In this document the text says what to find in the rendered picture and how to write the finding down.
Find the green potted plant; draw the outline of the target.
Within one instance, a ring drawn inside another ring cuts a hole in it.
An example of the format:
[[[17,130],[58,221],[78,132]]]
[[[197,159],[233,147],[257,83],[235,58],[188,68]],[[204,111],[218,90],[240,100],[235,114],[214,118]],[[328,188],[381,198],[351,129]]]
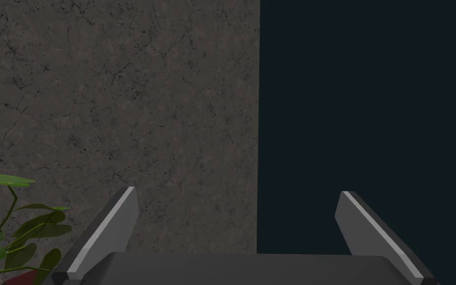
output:
[[[17,176],[0,174],[0,185],[8,187],[13,197],[13,202],[0,223],[0,261],[4,262],[0,275],[11,272],[20,272],[20,275],[9,279],[1,285],[45,285],[46,278],[59,265],[62,260],[61,250],[53,248],[45,254],[39,266],[30,266],[28,263],[37,251],[36,239],[55,238],[71,232],[72,227],[63,224],[67,207],[51,207],[42,203],[32,203],[16,207],[18,195],[16,188],[26,188],[34,180]],[[35,217],[21,225],[11,236],[7,245],[1,245],[6,238],[3,231],[13,212],[18,209],[46,210],[47,213]]]

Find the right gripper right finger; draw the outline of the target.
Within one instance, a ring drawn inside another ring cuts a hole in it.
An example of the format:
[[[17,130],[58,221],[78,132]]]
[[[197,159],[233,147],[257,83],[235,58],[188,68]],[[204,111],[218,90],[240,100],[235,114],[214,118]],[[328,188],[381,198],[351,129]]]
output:
[[[340,193],[335,220],[352,255],[383,257],[409,282],[437,281],[411,248],[354,191]]]

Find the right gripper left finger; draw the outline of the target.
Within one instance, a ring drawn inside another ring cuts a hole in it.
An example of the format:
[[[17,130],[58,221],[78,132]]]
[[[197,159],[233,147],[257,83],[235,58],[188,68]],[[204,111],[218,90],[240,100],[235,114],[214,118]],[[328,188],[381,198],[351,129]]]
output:
[[[110,253],[125,251],[138,217],[136,188],[120,188],[68,250],[52,281],[81,280]]]

